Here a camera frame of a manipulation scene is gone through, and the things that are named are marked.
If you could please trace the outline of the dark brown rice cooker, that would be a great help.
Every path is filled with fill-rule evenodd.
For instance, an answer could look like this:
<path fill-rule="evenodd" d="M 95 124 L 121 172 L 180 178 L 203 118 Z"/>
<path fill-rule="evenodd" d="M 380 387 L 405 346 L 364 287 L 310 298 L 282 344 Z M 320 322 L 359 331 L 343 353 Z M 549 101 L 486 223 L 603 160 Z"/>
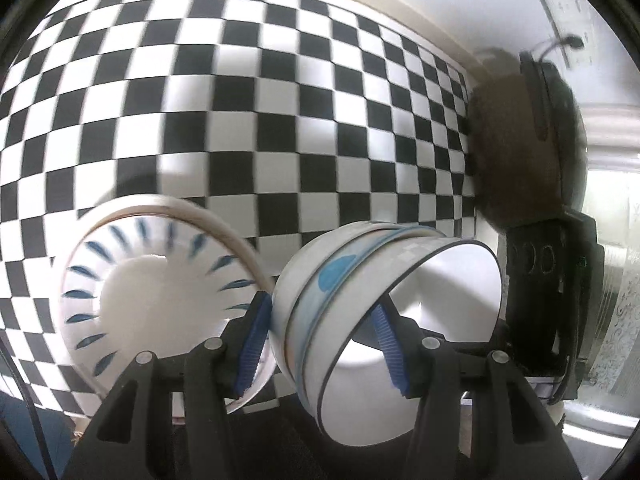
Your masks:
<path fill-rule="evenodd" d="M 498 232 L 582 209 L 587 139 L 556 65 L 520 53 L 520 69 L 476 87 L 468 107 L 476 206 Z"/>

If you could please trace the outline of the blue kitchen cabinet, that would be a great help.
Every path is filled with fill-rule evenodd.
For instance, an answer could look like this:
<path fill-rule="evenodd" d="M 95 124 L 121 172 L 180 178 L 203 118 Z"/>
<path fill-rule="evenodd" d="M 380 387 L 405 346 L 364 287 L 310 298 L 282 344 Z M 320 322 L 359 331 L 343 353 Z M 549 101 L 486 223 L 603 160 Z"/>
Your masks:
<path fill-rule="evenodd" d="M 32 429 L 32 421 L 25 403 L 2 392 L 0 406 L 2 422 L 8 427 L 9 432 L 29 460 L 29 463 L 47 479 L 46 467 L 42 461 L 39 445 Z M 56 476 L 61 479 L 74 450 L 72 440 L 75 425 L 69 417 L 59 412 L 37 408 L 37 414 Z"/>

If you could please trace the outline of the blue patterned white bowl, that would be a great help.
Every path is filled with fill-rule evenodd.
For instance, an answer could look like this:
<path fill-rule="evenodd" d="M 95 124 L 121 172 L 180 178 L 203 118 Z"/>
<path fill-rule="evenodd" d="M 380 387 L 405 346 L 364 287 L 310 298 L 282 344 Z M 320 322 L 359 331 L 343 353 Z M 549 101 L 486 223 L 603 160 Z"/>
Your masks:
<path fill-rule="evenodd" d="M 310 336 L 320 321 L 324 305 L 331 295 L 336 293 L 341 282 L 344 282 L 370 255 L 403 235 L 442 234 L 430 226 L 398 226 L 393 223 L 391 225 L 390 228 L 358 236 L 334 252 L 311 277 L 297 299 L 290 322 L 286 326 L 285 359 L 286 364 L 292 368 L 294 384 L 299 392 L 305 390 L 302 367 Z"/>

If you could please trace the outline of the white wall socket strip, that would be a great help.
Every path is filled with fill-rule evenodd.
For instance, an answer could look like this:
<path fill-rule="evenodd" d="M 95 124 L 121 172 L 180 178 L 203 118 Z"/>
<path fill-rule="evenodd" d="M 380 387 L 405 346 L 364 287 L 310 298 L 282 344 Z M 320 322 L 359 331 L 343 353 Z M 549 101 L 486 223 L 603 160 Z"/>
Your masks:
<path fill-rule="evenodd" d="M 568 70 L 596 60 L 596 30 L 584 0 L 539 0 L 548 18 L 560 57 Z"/>

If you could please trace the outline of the black white checkered mat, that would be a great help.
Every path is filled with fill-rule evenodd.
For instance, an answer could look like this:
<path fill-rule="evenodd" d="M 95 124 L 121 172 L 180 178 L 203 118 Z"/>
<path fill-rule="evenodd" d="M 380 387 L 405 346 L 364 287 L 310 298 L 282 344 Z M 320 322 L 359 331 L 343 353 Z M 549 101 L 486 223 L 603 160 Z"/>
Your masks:
<path fill-rule="evenodd" d="M 40 408 L 88 415 L 48 301 L 73 224 L 185 198 L 273 271 L 358 220 L 475 230 L 468 77 L 340 0 L 63 0 L 1 90 L 1 336 Z"/>

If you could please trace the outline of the black rimmed white bowl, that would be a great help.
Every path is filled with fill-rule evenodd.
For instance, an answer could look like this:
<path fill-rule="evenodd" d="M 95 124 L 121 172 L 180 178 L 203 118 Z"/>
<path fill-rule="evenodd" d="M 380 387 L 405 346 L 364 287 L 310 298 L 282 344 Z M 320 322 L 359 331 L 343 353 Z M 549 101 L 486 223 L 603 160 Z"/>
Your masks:
<path fill-rule="evenodd" d="M 486 344 L 501 298 L 489 247 L 411 230 L 342 250 L 311 285 L 298 395 L 322 434 L 348 446 L 411 430 L 432 377 L 424 339 Z"/>

